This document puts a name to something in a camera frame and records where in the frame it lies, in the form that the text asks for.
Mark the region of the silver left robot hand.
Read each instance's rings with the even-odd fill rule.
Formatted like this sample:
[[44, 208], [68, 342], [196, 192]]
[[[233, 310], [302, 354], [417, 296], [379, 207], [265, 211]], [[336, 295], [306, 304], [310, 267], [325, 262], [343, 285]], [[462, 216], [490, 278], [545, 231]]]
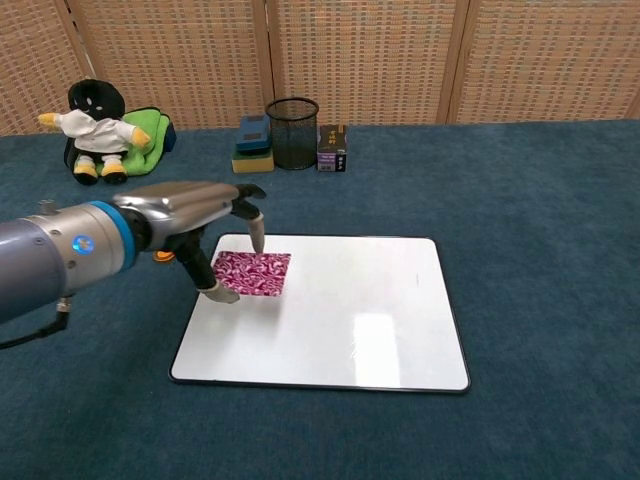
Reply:
[[174, 254], [201, 294], [217, 303], [232, 304], [240, 295], [216, 278], [200, 241], [209, 224], [230, 214], [247, 222], [253, 250], [263, 253], [264, 214], [249, 200], [265, 197], [266, 192], [251, 183], [171, 181], [119, 193], [112, 204], [124, 215], [145, 222], [142, 251]]

